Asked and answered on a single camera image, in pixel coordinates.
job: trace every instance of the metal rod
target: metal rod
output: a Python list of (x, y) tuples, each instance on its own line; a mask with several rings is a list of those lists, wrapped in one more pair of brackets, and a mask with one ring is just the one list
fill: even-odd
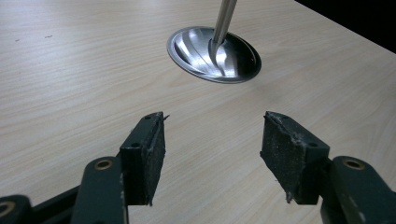
[(233, 10), (236, 6), (236, 0), (222, 0), (218, 21), (215, 27), (212, 41), (217, 44), (222, 44), (224, 37), (228, 33), (231, 18), (233, 17)]

